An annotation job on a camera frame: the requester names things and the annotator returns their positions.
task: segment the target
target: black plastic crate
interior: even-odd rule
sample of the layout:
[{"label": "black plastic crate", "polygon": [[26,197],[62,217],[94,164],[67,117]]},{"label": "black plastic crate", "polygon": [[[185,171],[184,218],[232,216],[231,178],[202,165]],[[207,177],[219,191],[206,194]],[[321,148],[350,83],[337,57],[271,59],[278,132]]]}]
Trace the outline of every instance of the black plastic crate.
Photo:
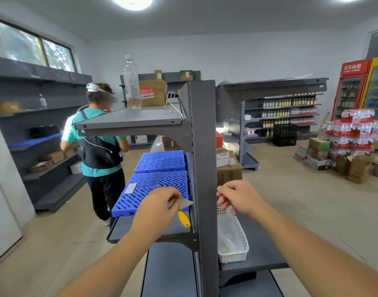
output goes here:
[{"label": "black plastic crate", "polygon": [[297,135],[298,126],[294,124],[274,125],[274,135],[281,137]]},{"label": "black plastic crate", "polygon": [[280,136],[280,135],[273,136],[273,144],[278,147],[295,146],[296,140],[297,140],[297,134],[289,135],[289,136]]}]

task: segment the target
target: black bag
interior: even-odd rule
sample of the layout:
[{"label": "black bag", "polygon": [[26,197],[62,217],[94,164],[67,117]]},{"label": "black bag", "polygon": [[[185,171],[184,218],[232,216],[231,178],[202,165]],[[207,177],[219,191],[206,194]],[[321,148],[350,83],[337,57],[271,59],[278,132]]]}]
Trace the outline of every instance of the black bag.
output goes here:
[{"label": "black bag", "polygon": [[110,169],[123,161],[119,146],[101,140],[99,137],[84,137],[78,140],[78,154],[83,163],[93,169]]},{"label": "black bag", "polygon": [[57,125],[40,126],[29,129],[29,136],[33,139],[49,137],[50,135],[57,133],[60,133],[60,129]]}]

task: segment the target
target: person wearing headset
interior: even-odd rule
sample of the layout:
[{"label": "person wearing headset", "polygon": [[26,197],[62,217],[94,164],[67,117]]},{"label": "person wearing headset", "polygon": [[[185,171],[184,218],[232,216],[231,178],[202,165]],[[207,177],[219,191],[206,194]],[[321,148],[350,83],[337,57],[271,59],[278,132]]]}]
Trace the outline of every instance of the person wearing headset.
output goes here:
[{"label": "person wearing headset", "polygon": [[[217,188],[216,195],[222,210],[232,205],[234,215],[237,211],[246,214],[268,232],[312,297],[378,297],[378,272],[278,213],[248,182],[227,182]],[[172,187],[150,192],[140,203],[129,232],[57,297],[120,296],[138,262],[176,216],[181,198]]]},{"label": "person wearing headset", "polygon": [[111,223],[112,210],[122,194],[126,181],[121,166],[122,152],[128,152],[130,145],[127,136],[116,137],[81,137],[73,124],[106,114],[116,99],[108,84],[87,84],[89,105],[85,109],[69,117],[61,138],[61,149],[66,151],[76,142],[79,144],[78,154],[82,158],[82,173],[87,176],[93,198],[93,209],[105,226]]}]

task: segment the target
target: black pants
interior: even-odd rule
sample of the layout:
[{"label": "black pants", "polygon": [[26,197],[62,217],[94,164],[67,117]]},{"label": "black pants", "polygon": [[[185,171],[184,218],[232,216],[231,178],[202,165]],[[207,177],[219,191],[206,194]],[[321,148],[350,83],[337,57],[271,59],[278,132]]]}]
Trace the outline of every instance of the black pants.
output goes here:
[{"label": "black pants", "polygon": [[87,176],[87,183],[93,196],[95,214],[101,220],[107,220],[111,217],[108,207],[112,210],[126,186],[123,169],[100,177]]}]

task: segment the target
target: brown hair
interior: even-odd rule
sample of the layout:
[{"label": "brown hair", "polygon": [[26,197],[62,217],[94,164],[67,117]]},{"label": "brown hair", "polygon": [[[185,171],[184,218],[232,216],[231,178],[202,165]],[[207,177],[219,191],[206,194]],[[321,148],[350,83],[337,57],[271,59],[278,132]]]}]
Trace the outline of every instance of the brown hair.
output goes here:
[{"label": "brown hair", "polygon": [[[110,94],[114,94],[109,84],[106,84],[106,83],[95,83],[95,84],[98,85],[100,89],[103,89]],[[110,97],[110,96],[106,96],[106,94],[103,92],[86,92],[86,96],[89,102],[94,102],[94,103],[98,103],[100,100],[102,100],[105,97],[107,98]]]}]

